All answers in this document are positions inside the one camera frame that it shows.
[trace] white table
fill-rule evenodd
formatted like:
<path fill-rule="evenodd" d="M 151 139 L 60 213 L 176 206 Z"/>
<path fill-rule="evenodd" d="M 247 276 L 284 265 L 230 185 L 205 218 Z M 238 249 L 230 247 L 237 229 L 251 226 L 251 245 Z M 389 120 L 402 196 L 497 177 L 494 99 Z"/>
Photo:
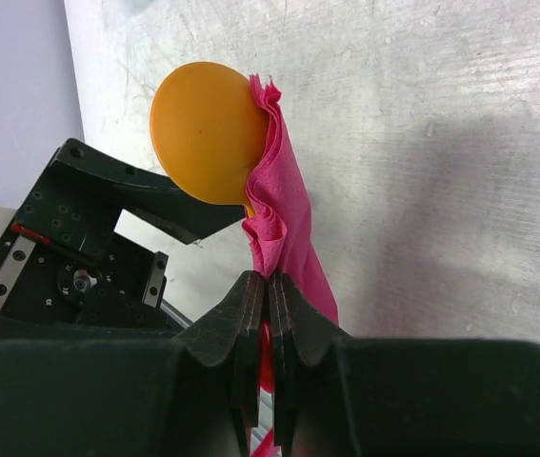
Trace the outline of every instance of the white table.
<path fill-rule="evenodd" d="M 195 60 L 272 76 L 345 330 L 540 341 L 540 0 L 66 0 L 86 140 L 158 169 L 154 90 Z M 232 227 L 171 255 L 191 318 L 250 267 Z"/>

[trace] folded cloth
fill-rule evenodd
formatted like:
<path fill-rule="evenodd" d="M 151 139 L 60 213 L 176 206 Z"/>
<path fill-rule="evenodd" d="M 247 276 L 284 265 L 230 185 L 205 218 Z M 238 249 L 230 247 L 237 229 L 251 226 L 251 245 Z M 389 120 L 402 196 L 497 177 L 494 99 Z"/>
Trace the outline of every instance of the folded cloth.
<path fill-rule="evenodd" d="M 281 92 L 273 82 L 263 88 L 258 75 L 250 77 L 250 89 L 257 106 L 270 115 L 266 150 L 247 182 L 254 214 L 242 224 L 250 238 L 253 268 L 266 279 L 277 270 L 287 273 L 308 302 L 337 324 L 337 304 L 311 244 L 310 198 L 278 105 Z M 263 337 L 261 387 L 272 392 L 268 323 Z M 252 455 L 275 456 L 278 448 L 272 441 L 273 430 Z"/>

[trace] orange disc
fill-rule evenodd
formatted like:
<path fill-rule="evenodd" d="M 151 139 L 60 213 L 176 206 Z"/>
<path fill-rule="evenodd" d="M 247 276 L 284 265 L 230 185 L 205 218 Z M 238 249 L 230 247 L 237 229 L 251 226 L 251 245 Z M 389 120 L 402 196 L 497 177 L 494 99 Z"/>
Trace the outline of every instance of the orange disc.
<path fill-rule="evenodd" d="M 251 212 L 246 183 L 263 155 L 268 122 L 248 78 L 223 65 L 196 62 L 173 71 L 155 93 L 151 141 L 183 191 Z"/>

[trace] pink towel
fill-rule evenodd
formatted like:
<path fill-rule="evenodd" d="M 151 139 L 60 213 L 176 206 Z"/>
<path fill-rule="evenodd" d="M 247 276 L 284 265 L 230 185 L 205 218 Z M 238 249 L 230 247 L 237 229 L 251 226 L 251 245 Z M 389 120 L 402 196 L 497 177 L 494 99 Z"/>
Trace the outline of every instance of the pink towel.
<path fill-rule="evenodd" d="M 265 278 L 279 270 L 289 274 L 308 301 L 337 323 L 337 304 L 329 282 L 311 245 L 311 205 L 287 126 L 278 101 L 280 90 L 270 82 L 262 88 L 258 75 L 250 77 L 255 103 L 270 115 L 266 150 L 247 182 L 254 216 L 242 228 L 250 238 L 253 268 Z M 261 386 L 272 391 L 270 329 L 263 340 Z M 273 430 L 254 457 L 275 456 Z"/>

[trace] scratched white surface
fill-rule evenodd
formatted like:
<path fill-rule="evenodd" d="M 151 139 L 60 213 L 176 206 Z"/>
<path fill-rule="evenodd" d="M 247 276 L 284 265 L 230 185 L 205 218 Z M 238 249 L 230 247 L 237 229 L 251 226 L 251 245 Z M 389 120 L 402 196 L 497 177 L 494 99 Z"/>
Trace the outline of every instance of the scratched white surface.
<path fill-rule="evenodd" d="M 194 60 L 270 75 L 357 335 L 540 341 L 540 0 L 66 0 L 87 141 L 151 169 L 150 101 Z M 244 268 L 232 227 L 171 255 L 190 317 Z"/>

